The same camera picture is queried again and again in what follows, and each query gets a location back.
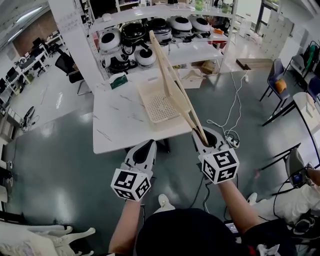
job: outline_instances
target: person's hand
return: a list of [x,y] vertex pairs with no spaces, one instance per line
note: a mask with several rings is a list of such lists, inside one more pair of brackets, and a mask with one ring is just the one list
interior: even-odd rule
[[320,186],[320,170],[315,170],[313,168],[307,168],[306,169],[310,179],[314,184],[317,186]]

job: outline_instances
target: orange cushion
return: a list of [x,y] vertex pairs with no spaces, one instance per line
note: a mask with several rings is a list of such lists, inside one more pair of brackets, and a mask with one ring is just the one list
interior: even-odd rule
[[287,89],[287,84],[285,80],[279,79],[275,82],[275,89],[276,91],[280,94],[282,93],[285,89]]

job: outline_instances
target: power strip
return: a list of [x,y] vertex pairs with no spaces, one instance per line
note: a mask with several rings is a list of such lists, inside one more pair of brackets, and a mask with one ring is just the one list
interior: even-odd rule
[[226,140],[230,143],[230,145],[231,145],[234,149],[239,148],[240,142],[235,141],[232,137],[228,136],[228,137],[226,138]]

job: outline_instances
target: white pants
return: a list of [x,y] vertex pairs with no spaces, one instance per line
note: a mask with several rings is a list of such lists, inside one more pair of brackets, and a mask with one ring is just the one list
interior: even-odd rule
[[[291,184],[285,184],[282,191],[292,188]],[[318,186],[303,185],[287,193],[263,199],[252,206],[259,216],[266,220],[275,220],[275,214],[284,218],[287,223],[296,223],[300,216],[308,210],[320,210],[320,188]]]

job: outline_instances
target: rice cooker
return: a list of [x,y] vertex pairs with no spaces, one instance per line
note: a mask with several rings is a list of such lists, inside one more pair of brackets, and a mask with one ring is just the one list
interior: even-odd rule
[[210,24],[200,16],[191,15],[188,17],[192,24],[193,33],[199,38],[208,38],[210,36]]
[[134,52],[135,60],[141,67],[150,67],[156,62],[156,55],[153,50],[141,49]]
[[182,16],[173,16],[167,19],[168,23],[172,27],[172,35],[176,38],[192,37],[192,24],[191,22]]
[[159,43],[168,43],[171,41],[171,27],[164,18],[149,19],[144,23],[144,26],[147,32],[153,31],[154,36]]
[[126,72],[129,69],[133,69],[137,66],[134,60],[127,59],[126,61],[119,61],[116,57],[111,58],[109,70],[111,73],[116,74],[120,72]]
[[128,52],[129,55],[133,54],[138,45],[141,45],[145,49],[149,48],[143,41],[145,34],[145,26],[138,21],[127,23],[121,28],[122,44],[126,47],[132,47],[132,51]]
[[121,48],[121,32],[117,28],[109,28],[104,31],[99,38],[100,50],[104,54],[112,54]]

